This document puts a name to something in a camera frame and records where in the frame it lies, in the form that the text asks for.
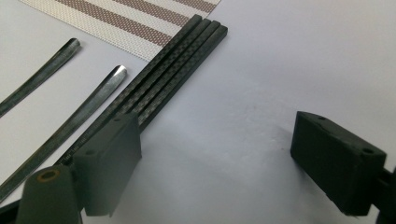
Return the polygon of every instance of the beige striped fabric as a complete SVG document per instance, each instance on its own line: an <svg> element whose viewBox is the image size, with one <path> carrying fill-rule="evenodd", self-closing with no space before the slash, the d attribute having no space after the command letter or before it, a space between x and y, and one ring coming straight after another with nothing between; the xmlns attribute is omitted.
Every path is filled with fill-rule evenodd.
<svg viewBox="0 0 396 224"><path fill-rule="evenodd" d="M21 0L150 61L194 15L220 0Z"/></svg>

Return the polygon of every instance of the white surface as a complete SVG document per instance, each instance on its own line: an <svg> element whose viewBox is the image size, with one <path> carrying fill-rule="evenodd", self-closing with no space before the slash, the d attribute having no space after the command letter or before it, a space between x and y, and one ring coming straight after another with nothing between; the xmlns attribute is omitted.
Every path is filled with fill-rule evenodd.
<svg viewBox="0 0 396 224"><path fill-rule="evenodd" d="M341 214L293 162L290 142L296 111L317 113L385 150L393 170L395 11L393 1L221 1L209 19L228 36L142 134L114 217L84 223L375 223L374 208ZM0 3L0 30L0 100L70 37L83 43L0 119L4 181L114 66L129 69L125 86L146 63L17 1Z"/></svg>

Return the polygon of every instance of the curved metal tool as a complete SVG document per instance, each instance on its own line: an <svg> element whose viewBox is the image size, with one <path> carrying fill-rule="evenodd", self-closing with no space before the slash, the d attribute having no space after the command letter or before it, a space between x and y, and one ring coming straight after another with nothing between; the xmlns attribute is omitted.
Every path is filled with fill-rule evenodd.
<svg viewBox="0 0 396 224"><path fill-rule="evenodd" d="M32 77L0 104L0 118L67 63L77 53L78 49L79 42L77 39L71 38L67 41Z"/></svg>
<svg viewBox="0 0 396 224"><path fill-rule="evenodd" d="M120 65L107 75L78 110L0 186L0 203L96 111L121 84L126 74L125 67Z"/></svg>

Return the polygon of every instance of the screw hole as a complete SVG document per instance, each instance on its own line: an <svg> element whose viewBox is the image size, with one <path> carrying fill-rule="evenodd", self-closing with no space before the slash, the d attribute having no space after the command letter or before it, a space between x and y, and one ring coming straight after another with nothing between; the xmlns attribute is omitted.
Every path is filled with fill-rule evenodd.
<svg viewBox="0 0 396 224"><path fill-rule="evenodd" d="M366 154L373 154L374 152L370 148L364 148L363 152Z"/></svg>
<svg viewBox="0 0 396 224"><path fill-rule="evenodd" d="M87 155L87 156L91 156L93 154L95 154L94 150L88 150L88 151L85 152L85 155Z"/></svg>
<svg viewBox="0 0 396 224"><path fill-rule="evenodd" d="M55 179L59 175L59 170L48 170L43 173L41 173L38 177L37 180L39 182L49 182L53 179Z"/></svg>

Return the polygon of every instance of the striped mat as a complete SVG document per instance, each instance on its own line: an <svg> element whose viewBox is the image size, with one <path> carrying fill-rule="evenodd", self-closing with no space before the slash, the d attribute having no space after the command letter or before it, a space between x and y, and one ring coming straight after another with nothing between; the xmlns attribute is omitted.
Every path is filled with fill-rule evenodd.
<svg viewBox="0 0 396 224"><path fill-rule="evenodd" d="M150 61L194 15L220 0L21 0Z"/></svg>

